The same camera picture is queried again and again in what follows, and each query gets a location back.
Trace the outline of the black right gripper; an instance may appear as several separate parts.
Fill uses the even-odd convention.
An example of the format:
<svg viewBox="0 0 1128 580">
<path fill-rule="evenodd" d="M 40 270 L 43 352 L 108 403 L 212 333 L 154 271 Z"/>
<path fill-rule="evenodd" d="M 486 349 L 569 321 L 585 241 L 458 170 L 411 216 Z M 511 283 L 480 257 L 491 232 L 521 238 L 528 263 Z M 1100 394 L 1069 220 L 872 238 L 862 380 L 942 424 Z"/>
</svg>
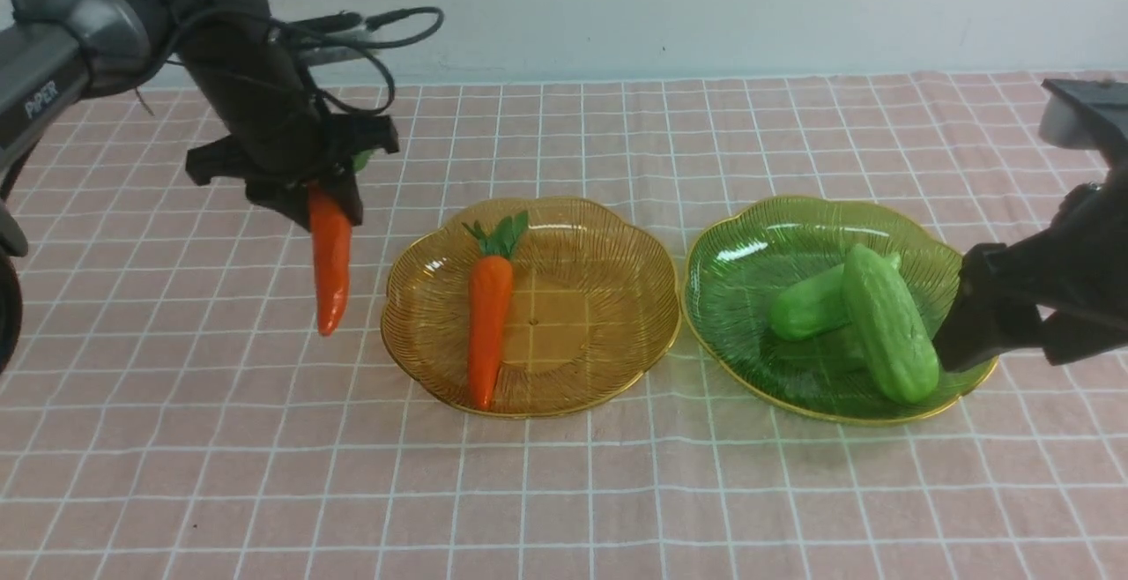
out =
<svg viewBox="0 0 1128 580">
<path fill-rule="evenodd" d="M 1109 179 L 1072 190 L 1043 231 L 968 251 L 933 348 L 946 374 L 1021 348 L 1067 366 L 1123 348 L 1125 329 L 1127 191 Z"/>
</svg>

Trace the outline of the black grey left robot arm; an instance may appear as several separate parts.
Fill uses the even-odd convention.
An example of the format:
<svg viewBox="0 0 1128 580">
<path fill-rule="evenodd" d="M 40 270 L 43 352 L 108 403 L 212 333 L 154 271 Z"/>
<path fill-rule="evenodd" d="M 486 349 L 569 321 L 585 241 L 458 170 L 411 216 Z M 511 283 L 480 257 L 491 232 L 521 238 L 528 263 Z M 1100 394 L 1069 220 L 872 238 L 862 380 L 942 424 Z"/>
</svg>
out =
<svg viewBox="0 0 1128 580">
<path fill-rule="evenodd" d="M 190 181 L 241 181 L 252 204 L 302 229 L 311 227 L 312 190 L 361 225 L 361 155 L 400 149 L 384 108 L 349 107 L 315 84 L 306 46 L 369 56 L 364 43 L 331 30 L 332 17 L 277 20 L 268 0 L 11 2 L 1 41 L 3 197 L 69 107 L 140 89 L 170 58 L 228 131 L 190 149 Z"/>
</svg>

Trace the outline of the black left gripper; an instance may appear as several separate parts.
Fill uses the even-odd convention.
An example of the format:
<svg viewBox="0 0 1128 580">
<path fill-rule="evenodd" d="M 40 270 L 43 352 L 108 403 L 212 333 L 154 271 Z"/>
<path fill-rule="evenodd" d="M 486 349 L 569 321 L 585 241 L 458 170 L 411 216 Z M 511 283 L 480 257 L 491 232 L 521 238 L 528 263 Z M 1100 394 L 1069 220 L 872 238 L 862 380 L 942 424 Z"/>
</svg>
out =
<svg viewBox="0 0 1128 580">
<path fill-rule="evenodd" d="M 386 108 L 356 108 L 323 90 L 285 47 L 290 30 L 312 34 L 277 20 L 268 0 L 209 0 L 182 21 L 174 53 L 228 131 L 190 150 L 187 175 L 197 185 L 243 181 L 247 201 L 307 232 L 318 188 L 361 226 L 362 158 L 399 152 L 398 130 Z"/>
</svg>

